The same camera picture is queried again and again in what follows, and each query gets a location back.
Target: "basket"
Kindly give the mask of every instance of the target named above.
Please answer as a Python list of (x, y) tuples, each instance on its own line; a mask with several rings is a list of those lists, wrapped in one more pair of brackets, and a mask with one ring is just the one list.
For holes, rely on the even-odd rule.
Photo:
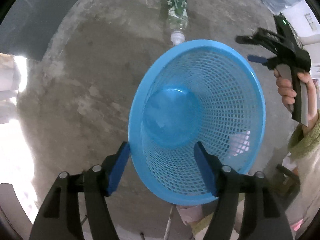
[(128, 130), (133, 164), (146, 187), (167, 202), (211, 202), (195, 143), (247, 173), (265, 118), (259, 81), (238, 52), (216, 41), (185, 42), (156, 60), (136, 91)]

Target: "green bottle label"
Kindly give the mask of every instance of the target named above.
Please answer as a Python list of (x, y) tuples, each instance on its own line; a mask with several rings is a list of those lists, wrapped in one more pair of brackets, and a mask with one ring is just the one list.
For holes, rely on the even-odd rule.
[(188, 18), (187, 16), (187, 0), (167, 0), (169, 15), (177, 18)]

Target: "plastic bottle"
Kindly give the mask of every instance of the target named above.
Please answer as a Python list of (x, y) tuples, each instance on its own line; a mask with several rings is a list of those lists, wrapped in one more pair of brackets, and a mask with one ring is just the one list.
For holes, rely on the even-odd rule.
[(179, 45), (185, 41), (183, 30), (188, 26), (187, 0), (167, 0), (168, 20), (167, 24), (173, 32), (170, 40), (173, 45)]

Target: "metal screw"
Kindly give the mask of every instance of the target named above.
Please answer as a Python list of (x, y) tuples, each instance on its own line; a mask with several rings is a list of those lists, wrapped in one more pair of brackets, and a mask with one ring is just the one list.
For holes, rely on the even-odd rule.
[(264, 178), (264, 174), (262, 171), (257, 171), (255, 174), (254, 174), (256, 177), (258, 177), (259, 179), (263, 179)]
[(65, 179), (67, 176), (68, 176), (68, 173), (66, 173), (65, 171), (63, 171), (63, 172), (61, 172), (61, 173), (59, 174), (59, 178), (60, 178), (60, 179)]
[(94, 166), (92, 167), (92, 170), (93, 170), (94, 172), (101, 171), (101, 169), (102, 169), (101, 165), (94, 165)]
[(230, 172), (230, 171), (231, 171), (231, 167), (228, 166), (228, 165), (223, 165), (223, 166), (222, 166), (222, 170), (223, 170), (224, 172)]

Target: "concrete floor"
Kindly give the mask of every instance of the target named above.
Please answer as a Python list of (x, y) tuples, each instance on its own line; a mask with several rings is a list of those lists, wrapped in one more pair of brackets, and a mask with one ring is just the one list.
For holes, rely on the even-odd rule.
[[(79, 173), (101, 163), (127, 140), (135, 91), (152, 63), (170, 49), (164, 0), (79, 0), (65, 16), (39, 64), (30, 67), (28, 86), (18, 98), (19, 119), (31, 149), (32, 184), (40, 206), (61, 171)], [(243, 56), (269, 56), (234, 37), (261, 26), (275, 28), (259, 0), (188, 0), (187, 40), (223, 42)], [(281, 104), (273, 73), (251, 64), (264, 91), (264, 141), (251, 170), (272, 173), (287, 154), (295, 123)], [(132, 162), (118, 190), (107, 199), (121, 239), (163, 238), (170, 204), (153, 195)], [(80, 196), (81, 216), (85, 215)], [(187, 239), (190, 229), (175, 215), (171, 239)]]

